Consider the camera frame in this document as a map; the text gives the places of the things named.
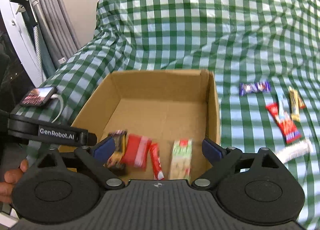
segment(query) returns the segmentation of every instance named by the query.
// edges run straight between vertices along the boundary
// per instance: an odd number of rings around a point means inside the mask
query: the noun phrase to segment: phone screen
[[[52,89],[53,87],[32,89],[21,101],[21,104],[41,105]]]

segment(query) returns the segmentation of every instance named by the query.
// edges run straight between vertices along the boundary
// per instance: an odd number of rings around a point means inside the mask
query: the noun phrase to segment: finger
[[[22,172],[26,172],[28,167],[29,167],[29,164],[27,159],[24,159],[23,161],[21,161],[20,169],[22,170]]]
[[[16,184],[18,182],[18,180],[22,177],[23,172],[21,169],[12,169],[7,171],[4,174],[4,180],[7,183],[13,183]]]
[[[7,183],[7,182],[1,182],[0,183],[0,196],[11,196],[12,190],[14,185]]]
[[[12,203],[12,199],[11,199],[11,197],[0,196],[0,202],[11,204]]]

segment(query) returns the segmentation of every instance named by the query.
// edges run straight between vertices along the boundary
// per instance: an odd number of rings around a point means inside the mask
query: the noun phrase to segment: red pouch
[[[290,116],[288,115],[287,112],[284,112],[285,118],[283,120],[279,119],[279,116],[278,116],[279,107],[277,103],[266,105],[266,109],[270,112],[272,117],[275,119],[283,136],[285,137],[286,143],[291,143],[301,137],[301,134],[299,133],[296,125],[290,119]]]
[[[150,155],[151,155],[152,168],[153,168],[153,174],[155,176],[155,180],[164,179],[164,175],[161,169],[159,148],[157,143],[152,143],[150,145]]]
[[[121,159],[121,163],[146,170],[150,144],[151,139],[148,137],[129,134],[127,149]]]

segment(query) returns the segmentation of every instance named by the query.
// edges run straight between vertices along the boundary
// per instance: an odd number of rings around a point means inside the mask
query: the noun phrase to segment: checkered tablecloth
[[[315,152],[287,164],[306,195],[298,221],[320,228],[320,0],[99,0],[92,41],[43,86],[56,86],[66,106],[59,121],[71,124],[103,78],[114,70],[208,68],[220,101],[221,144],[245,152],[285,147],[265,109],[300,92],[307,108],[296,122]],[[240,82],[268,80],[272,92],[239,97]],[[18,113],[53,120],[59,105]],[[36,150],[29,148],[30,155]]]

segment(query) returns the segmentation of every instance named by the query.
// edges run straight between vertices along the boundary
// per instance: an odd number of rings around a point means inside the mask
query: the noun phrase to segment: charging cable
[[[53,94],[51,96],[51,99],[55,99],[55,98],[60,101],[60,111],[58,113],[58,116],[52,121],[52,123],[54,123],[59,118],[59,116],[61,115],[62,110],[63,110],[63,98],[62,98],[62,96],[60,96],[58,94]]]

